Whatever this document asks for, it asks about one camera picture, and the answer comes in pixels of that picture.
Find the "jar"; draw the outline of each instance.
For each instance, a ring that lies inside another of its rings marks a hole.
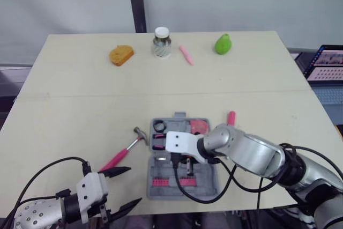
[[[153,51],[157,58],[165,59],[171,54],[171,42],[169,29],[167,27],[157,27],[153,40]]]

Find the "white wall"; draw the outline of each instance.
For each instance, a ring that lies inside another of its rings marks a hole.
[[[287,47],[343,44],[343,0],[144,0],[148,32],[275,30]]]
[[[48,34],[135,32],[130,0],[0,0],[0,65],[32,64]]]

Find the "pink hammer handle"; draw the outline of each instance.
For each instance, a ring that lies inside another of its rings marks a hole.
[[[115,167],[127,154],[129,151],[127,149],[123,149],[119,152],[109,163],[106,164],[100,171]]]
[[[231,111],[228,115],[227,123],[228,125],[235,126],[236,112]]]
[[[188,61],[188,63],[190,65],[193,65],[194,62],[193,62],[192,56],[188,53],[188,51],[185,49],[185,47],[180,46],[180,50],[181,50],[182,54],[184,55],[184,58],[186,58],[186,60]]]

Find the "hammer head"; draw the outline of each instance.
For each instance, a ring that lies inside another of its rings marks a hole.
[[[145,144],[148,145],[148,138],[146,137],[145,132],[140,130],[137,126],[133,129],[133,131],[138,134],[138,139],[143,139],[145,141]]]

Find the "wooden table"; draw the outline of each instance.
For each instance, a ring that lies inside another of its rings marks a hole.
[[[212,50],[221,34],[172,33],[173,53],[167,60],[152,55],[153,34],[49,36],[0,132],[0,216],[8,214],[26,182],[47,163],[79,156],[97,171],[134,139],[135,126],[149,132],[152,118],[177,111],[206,117],[215,126],[234,110],[238,128],[276,144],[311,147],[343,167],[342,141],[277,33],[231,32],[233,47],[223,56]],[[108,54],[123,44],[133,46],[135,55],[116,67]],[[183,58],[180,44],[193,56],[194,66]],[[256,207],[257,194],[234,184],[209,205],[149,200],[151,155],[139,143],[120,163],[132,170],[108,179],[108,208],[115,211],[139,197],[143,200],[132,215]],[[228,175],[220,166],[218,173],[223,188]],[[243,171],[236,176],[245,186],[258,187],[258,177]],[[32,184],[25,198],[75,191],[81,177],[74,161],[56,165]],[[262,193],[262,208],[292,203],[279,186]]]

